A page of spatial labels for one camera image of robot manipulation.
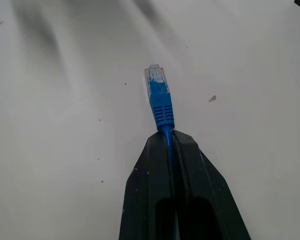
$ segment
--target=blue ethernet cable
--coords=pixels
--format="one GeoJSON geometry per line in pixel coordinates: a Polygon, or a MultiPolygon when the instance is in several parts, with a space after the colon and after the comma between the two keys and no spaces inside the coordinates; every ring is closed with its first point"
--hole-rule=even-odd
{"type": "Polygon", "coordinates": [[[175,128],[175,120],[165,71],[159,65],[150,65],[144,70],[144,78],[156,128],[164,135],[171,165],[174,167],[171,131],[175,128]]]}

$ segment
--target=white table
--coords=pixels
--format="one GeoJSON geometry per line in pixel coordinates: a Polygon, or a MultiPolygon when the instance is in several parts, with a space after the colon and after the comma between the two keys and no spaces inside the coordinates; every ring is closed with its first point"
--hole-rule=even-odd
{"type": "Polygon", "coordinates": [[[156,132],[149,64],[251,238],[300,240],[300,8],[155,0],[169,26],[156,32],[131,0],[81,2],[44,3],[58,60],[0,0],[0,240],[118,238],[126,180],[156,132]]]}

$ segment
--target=blue cable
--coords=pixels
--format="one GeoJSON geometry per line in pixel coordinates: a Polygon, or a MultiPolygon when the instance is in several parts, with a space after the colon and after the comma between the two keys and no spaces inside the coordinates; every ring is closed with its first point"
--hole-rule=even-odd
{"type": "MultiPolygon", "coordinates": [[[[150,65],[144,70],[144,78],[156,128],[158,131],[162,131],[167,143],[173,172],[175,162],[173,159],[172,129],[175,128],[175,119],[165,71],[159,65],[150,65]]],[[[176,239],[176,234],[177,213],[174,217],[173,240],[176,239]]]]}

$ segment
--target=white surface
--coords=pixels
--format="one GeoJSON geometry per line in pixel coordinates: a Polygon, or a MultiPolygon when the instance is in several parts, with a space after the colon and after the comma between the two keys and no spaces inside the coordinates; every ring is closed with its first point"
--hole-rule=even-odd
{"type": "Polygon", "coordinates": [[[156,131],[149,64],[164,67],[177,129],[225,177],[251,238],[300,240],[300,8],[154,2],[169,30],[130,0],[46,4],[62,68],[26,46],[0,0],[0,240],[118,238],[126,180],[156,131]]]}

